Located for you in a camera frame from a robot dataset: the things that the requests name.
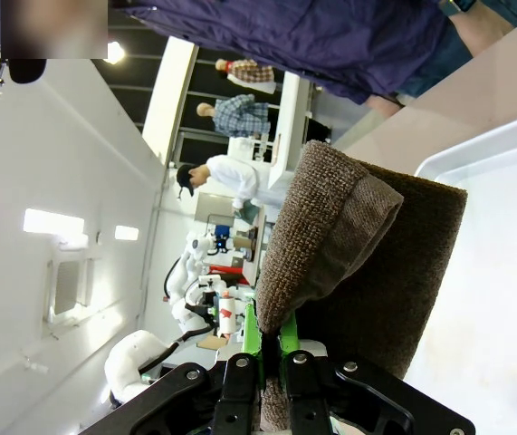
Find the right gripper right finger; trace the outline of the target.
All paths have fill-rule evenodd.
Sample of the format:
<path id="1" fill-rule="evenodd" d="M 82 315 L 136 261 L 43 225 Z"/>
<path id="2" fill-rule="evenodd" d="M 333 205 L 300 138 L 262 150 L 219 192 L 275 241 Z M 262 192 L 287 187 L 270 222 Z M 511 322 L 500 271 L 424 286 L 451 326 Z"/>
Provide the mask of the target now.
<path id="1" fill-rule="evenodd" d="M 282 377 L 294 434 L 475 434 L 474 424 L 363 357 L 333 362 L 301 348 L 295 316 L 280 329 Z"/>

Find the person's left hand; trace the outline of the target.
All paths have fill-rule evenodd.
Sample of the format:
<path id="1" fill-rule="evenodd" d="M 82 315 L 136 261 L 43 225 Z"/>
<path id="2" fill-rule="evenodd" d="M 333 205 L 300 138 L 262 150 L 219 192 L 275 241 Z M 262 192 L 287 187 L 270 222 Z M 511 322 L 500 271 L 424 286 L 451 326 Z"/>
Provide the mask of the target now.
<path id="1" fill-rule="evenodd" d="M 476 3 L 467 12 L 450 17 L 460 39 L 473 57 L 500 41 L 514 26 L 486 5 Z"/>

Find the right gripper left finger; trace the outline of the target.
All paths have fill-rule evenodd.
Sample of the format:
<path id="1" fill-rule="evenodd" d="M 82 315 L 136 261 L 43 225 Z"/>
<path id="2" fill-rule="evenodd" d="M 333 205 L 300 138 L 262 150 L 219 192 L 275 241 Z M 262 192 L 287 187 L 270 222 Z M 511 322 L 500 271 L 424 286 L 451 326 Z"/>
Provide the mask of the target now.
<path id="1" fill-rule="evenodd" d="M 252 433 L 261 382 L 260 340 L 250 303 L 244 313 L 241 352 L 209 370 L 194 362 L 179 365 L 83 433 Z"/>

